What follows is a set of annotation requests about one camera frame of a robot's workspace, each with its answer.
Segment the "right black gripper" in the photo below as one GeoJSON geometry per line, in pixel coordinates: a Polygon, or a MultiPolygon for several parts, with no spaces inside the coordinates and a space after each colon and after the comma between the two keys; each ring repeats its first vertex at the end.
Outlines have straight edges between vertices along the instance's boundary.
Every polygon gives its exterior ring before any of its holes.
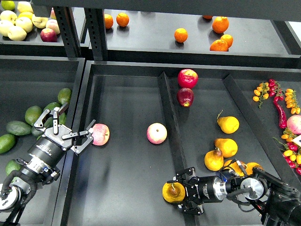
{"type": "Polygon", "coordinates": [[[200,216],[204,213],[204,203],[222,202],[224,199],[224,182],[218,176],[195,177],[195,167],[176,172],[167,183],[184,186],[186,197],[175,205],[185,214],[200,216]]]}

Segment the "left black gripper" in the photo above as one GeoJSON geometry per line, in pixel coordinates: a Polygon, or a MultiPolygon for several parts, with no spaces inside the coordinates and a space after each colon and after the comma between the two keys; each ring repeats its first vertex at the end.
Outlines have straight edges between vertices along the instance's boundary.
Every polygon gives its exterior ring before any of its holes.
{"type": "Polygon", "coordinates": [[[27,168],[30,170],[44,170],[53,168],[65,155],[67,150],[72,150],[75,154],[80,154],[93,143],[93,126],[96,120],[92,120],[84,131],[71,132],[65,125],[59,126],[59,116],[69,107],[69,103],[64,103],[61,107],[53,110],[45,109],[40,117],[35,121],[34,128],[45,132],[33,145],[28,154],[32,157],[27,168]],[[52,116],[53,128],[44,126],[47,118],[52,116]]]}

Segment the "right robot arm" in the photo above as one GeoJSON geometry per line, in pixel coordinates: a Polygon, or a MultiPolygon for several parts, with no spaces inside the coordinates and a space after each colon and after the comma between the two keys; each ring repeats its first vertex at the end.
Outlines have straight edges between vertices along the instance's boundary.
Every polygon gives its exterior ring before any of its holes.
{"type": "Polygon", "coordinates": [[[259,165],[232,160],[215,175],[199,177],[194,167],[176,173],[162,188],[166,202],[178,206],[198,226],[299,226],[301,193],[259,165]]]}

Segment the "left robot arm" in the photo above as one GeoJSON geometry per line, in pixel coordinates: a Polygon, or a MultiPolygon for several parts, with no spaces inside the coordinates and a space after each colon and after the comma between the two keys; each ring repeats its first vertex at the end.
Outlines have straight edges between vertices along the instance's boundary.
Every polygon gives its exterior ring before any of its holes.
{"type": "Polygon", "coordinates": [[[42,131],[42,135],[28,151],[30,161],[18,158],[17,163],[21,168],[11,171],[0,185],[0,210],[9,213],[8,218],[1,222],[2,226],[19,225],[18,221],[26,205],[37,190],[58,180],[60,170],[57,164],[67,151],[72,150],[75,154],[80,154],[92,144],[95,120],[80,132],[73,132],[59,123],[59,116],[68,106],[68,103],[65,103],[53,110],[46,109],[41,114],[34,127],[42,131]]]}

